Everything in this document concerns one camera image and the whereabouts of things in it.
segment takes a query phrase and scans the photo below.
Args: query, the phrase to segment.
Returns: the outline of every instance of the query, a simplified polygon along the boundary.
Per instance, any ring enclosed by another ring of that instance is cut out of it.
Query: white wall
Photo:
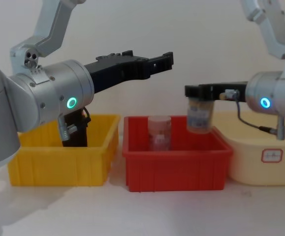
[[[0,0],[0,69],[6,74],[11,73],[9,49],[33,33],[41,4]],[[184,85],[245,81],[258,71],[283,68],[267,55],[239,0],[88,0],[74,9],[60,50],[40,61],[86,64],[129,49],[143,57],[173,51],[174,68],[97,94],[91,113],[185,114]],[[235,109],[235,104],[219,102],[216,109]]]

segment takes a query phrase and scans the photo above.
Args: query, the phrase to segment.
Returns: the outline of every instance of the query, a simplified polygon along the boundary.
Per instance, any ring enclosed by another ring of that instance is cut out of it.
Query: plastic jar
[[[149,150],[167,151],[171,146],[171,117],[148,117]]]
[[[187,113],[187,130],[196,134],[207,134],[211,131],[214,101],[200,101],[189,98]]]

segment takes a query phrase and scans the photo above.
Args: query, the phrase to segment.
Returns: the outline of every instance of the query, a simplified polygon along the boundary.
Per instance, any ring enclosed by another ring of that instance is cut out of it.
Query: plastic bin
[[[172,116],[171,150],[149,151],[148,117],[126,117],[123,156],[131,192],[222,190],[231,147],[213,128],[209,134],[186,129],[186,116]]]
[[[21,149],[9,163],[14,186],[100,186],[118,148],[117,115],[91,115],[89,147],[62,147],[57,123],[20,135]]]
[[[256,125],[277,125],[276,116],[243,112],[242,118]],[[285,140],[243,124],[237,112],[215,113],[213,125],[233,148],[232,179],[249,185],[285,185]]]

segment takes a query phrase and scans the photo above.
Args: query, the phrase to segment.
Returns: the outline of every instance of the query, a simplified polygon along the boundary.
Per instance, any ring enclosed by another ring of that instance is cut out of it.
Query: white table surface
[[[3,167],[0,236],[285,236],[285,187],[130,193],[120,152],[102,187],[11,187]]]

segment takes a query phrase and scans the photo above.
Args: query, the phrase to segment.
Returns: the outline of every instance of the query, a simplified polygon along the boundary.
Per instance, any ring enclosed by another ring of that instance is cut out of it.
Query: label on bin
[[[264,149],[261,161],[263,163],[279,163],[282,161],[283,151],[281,149]]]

